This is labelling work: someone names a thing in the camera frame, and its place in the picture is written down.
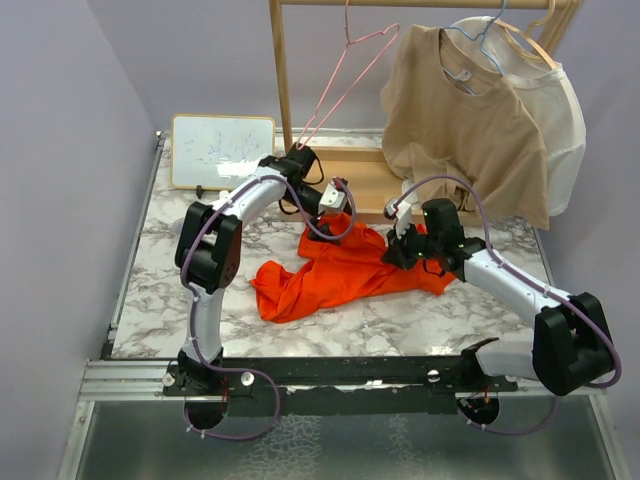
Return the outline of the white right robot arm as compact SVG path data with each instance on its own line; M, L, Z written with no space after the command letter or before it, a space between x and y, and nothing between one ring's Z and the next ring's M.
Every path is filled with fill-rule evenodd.
M453 275L490 294L533 328L531 339L492 337L466 348L459 367L461 383L481 391L497 376L540 382L565 396L598 378L616 375L620 364L599 300L584 292L571 295L515 267L489 244L468 237L456 208L447 199L422 206L425 229L412 220L411 206L390 200L384 215L394 225L387 234L384 263L410 270L435 262L438 275Z

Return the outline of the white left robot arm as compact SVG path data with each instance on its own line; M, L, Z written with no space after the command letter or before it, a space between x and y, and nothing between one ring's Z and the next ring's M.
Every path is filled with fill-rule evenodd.
M337 244L346 235L331 232L320 221L330 212L353 213L348 182L337 177L324 191L316 190L305 177L317 159L308 146L294 146L282 157L267 155L228 197L211 205L194 202L187 209L175 264L181 283L192 294L192 303L177 362L178 371L195 392L214 392L223 376L222 302L240 266L244 228L271 204L286 201L297 206L317 238Z

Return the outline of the orange t-shirt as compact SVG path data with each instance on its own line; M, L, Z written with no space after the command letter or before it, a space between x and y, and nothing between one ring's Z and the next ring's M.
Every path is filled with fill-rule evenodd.
M409 270L383 263L385 240L361 222L338 244L315 241L310 234L305 229L300 236L297 254L306 263L298 271L269 260L251 280L262 320L288 323L361 298L413 290L441 295L455 280L435 260Z

